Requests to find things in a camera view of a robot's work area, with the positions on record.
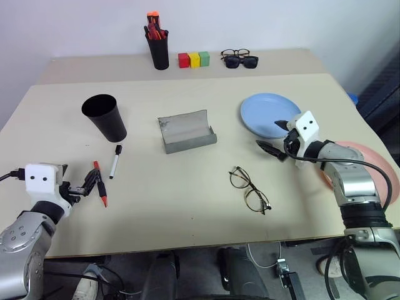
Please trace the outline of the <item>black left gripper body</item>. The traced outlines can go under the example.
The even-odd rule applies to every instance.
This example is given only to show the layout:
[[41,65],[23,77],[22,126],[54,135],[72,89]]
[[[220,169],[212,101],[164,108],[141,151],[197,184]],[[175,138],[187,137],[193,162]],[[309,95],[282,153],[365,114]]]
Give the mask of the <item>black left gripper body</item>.
[[82,197],[87,196],[87,192],[82,187],[71,187],[71,183],[63,181],[59,187],[61,197],[66,200],[71,206],[77,204]]

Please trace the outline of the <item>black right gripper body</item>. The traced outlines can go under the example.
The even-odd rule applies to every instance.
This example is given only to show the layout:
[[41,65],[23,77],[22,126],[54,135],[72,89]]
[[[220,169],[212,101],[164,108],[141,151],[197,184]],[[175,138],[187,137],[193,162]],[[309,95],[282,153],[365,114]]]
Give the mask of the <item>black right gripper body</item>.
[[288,132],[283,141],[283,148],[286,156],[296,159],[300,148],[299,133],[296,129]]

